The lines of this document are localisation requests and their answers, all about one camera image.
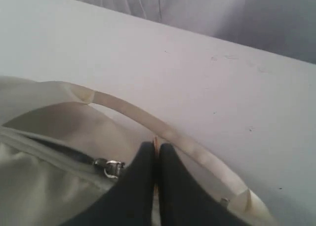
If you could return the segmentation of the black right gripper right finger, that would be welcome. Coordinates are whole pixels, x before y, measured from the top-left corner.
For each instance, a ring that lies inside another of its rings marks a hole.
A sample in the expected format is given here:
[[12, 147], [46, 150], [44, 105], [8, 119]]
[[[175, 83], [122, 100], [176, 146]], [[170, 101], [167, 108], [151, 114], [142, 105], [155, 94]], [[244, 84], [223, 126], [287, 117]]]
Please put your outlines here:
[[159, 151], [159, 210], [163, 226], [247, 225], [202, 189], [168, 143]]

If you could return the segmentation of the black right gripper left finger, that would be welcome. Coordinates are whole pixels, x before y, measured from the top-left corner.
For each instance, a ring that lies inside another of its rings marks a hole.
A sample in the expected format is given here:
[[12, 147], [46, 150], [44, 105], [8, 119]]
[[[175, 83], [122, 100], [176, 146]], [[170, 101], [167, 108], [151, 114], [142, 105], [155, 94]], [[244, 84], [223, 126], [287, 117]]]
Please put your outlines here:
[[143, 142], [131, 164], [97, 159], [94, 166], [118, 180], [108, 192], [65, 226], [149, 226], [152, 223], [156, 152], [152, 142]]

